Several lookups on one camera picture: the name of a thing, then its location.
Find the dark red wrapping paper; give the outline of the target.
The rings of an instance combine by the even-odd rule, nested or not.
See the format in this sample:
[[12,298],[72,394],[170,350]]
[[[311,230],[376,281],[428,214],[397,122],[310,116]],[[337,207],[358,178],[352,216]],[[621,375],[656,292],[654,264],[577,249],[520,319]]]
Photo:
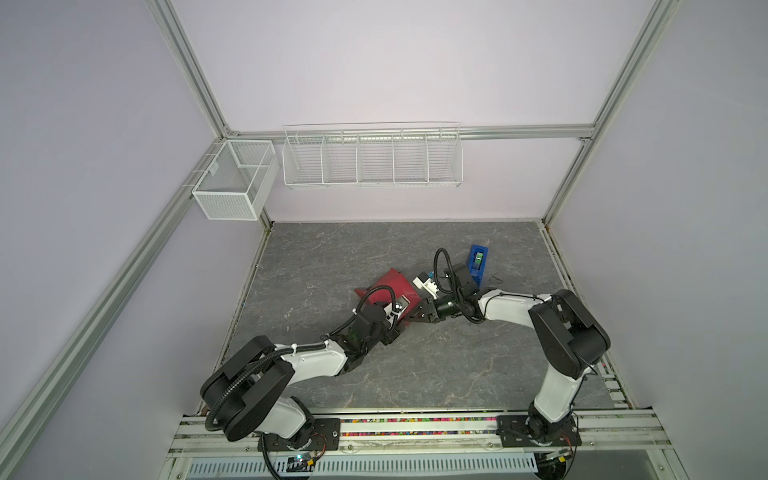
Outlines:
[[372,286],[367,288],[356,288],[355,294],[363,298],[369,290],[382,286],[382,289],[375,291],[366,298],[367,304],[382,304],[384,307],[395,301],[398,297],[407,297],[410,301],[408,310],[401,318],[400,322],[406,321],[412,311],[422,300],[415,286],[398,270],[391,268],[387,273],[380,277]]

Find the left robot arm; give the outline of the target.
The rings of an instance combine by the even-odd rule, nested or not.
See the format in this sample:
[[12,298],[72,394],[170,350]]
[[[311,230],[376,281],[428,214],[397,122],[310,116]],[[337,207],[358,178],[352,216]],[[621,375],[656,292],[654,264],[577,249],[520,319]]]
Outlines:
[[205,429],[223,433],[230,442],[257,433],[273,435],[290,449],[309,446],[322,428],[309,408],[285,390],[359,367],[374,347],[397,339],[409,305],[392,287],[380,285],[366,291],[351,317],[316,343],[283,345],[264,335],[254,337],[202,385]]

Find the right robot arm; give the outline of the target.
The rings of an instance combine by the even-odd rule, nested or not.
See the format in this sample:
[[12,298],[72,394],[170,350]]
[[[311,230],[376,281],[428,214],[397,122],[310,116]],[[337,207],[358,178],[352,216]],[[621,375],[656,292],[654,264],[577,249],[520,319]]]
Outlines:
[[473,324],[505,322],[532,329],[548,362],[541,387],[525,420],[498,421],[499,436],[516,434],[535,445],[563,440],[578,444],[573,404],[587,372],[610,349],[606,330],[571,290],[553,294],[521,294],[482,288],[468,266],[449,262],[443,273],[420,273],[413,279],[426,294],[411,319],[439,323],[462,316]]

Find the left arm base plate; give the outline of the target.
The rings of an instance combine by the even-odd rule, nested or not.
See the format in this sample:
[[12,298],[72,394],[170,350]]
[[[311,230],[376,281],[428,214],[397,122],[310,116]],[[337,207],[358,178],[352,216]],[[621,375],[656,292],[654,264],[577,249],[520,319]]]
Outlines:
[[258,450],[262,451],[266,447],[267,452],[336,451],[340,439],[340,418],[315,418],[290,438],[283,438],[274,433],[266,434],[265,442],[259,442]]

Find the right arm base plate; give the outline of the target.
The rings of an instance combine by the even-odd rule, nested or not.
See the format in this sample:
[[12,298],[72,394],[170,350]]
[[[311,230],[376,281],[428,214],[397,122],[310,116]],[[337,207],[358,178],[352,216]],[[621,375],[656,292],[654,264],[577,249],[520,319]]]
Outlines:
[[527,415],[500,415],[496,434],[502,446],[512,447],[580,447],[582,439],[573,415],[549,423]]

